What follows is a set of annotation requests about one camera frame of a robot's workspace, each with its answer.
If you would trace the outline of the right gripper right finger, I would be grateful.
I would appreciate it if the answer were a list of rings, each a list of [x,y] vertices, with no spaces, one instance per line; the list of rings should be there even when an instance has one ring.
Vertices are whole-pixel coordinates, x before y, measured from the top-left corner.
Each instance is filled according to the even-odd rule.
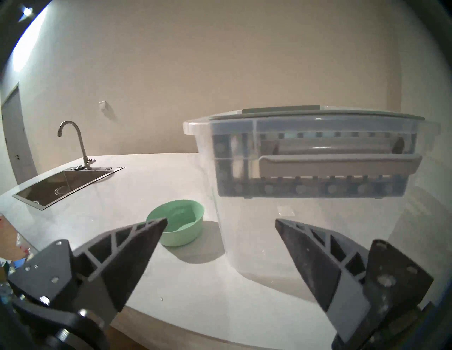
[[[336,337],[383,337],[383,328],[416,309],[433,283],[386,240],[366,249],[339,232],[287,219],[276,219],[275,228]]]

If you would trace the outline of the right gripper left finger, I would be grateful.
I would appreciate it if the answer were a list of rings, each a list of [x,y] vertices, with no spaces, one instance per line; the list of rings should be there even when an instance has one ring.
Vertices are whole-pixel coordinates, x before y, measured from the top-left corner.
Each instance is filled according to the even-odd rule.
[[[75,250],[57,239],[9,276],[17,313],[43,310],[92,312],[110,323],[122,311],[144,274],[166,228],[151,220],[99,234]]]

